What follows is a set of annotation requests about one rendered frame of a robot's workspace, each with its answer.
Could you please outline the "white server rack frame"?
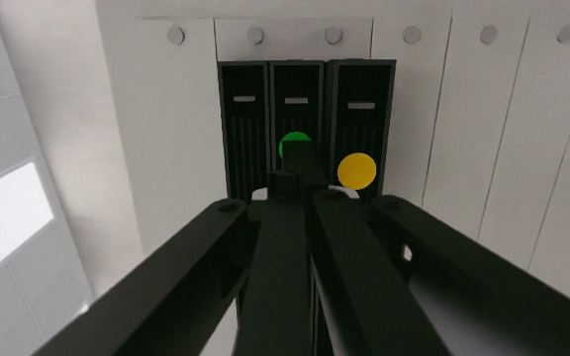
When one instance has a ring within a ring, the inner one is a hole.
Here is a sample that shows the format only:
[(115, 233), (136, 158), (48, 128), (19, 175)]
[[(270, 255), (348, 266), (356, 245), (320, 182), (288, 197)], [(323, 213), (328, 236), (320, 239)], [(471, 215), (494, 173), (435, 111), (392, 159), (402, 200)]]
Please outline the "white server rack frame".
[(227, 198), (217, 61), (397, 59), (382, 195), (570, 298), (570, 0), (94, 0), (143, 258)]

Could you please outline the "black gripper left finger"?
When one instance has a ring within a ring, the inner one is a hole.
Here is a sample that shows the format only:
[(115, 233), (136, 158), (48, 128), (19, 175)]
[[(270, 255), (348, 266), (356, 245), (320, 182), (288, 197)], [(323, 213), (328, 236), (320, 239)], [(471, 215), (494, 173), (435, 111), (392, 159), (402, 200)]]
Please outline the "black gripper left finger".
[(232, 356), (312, 356), (297, 140), (266, 181), (249, 206), (210, 204), (31, 356), (200, 356), (248, 275)]

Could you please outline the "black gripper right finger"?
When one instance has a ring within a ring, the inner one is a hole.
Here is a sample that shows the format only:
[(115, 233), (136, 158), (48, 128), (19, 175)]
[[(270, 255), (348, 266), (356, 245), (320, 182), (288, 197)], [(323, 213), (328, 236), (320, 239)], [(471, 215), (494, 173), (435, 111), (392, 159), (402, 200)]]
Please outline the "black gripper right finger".
[(408, 200), (329, 185), (297, 144), (334, 356), (570, 356), (569, 297)]

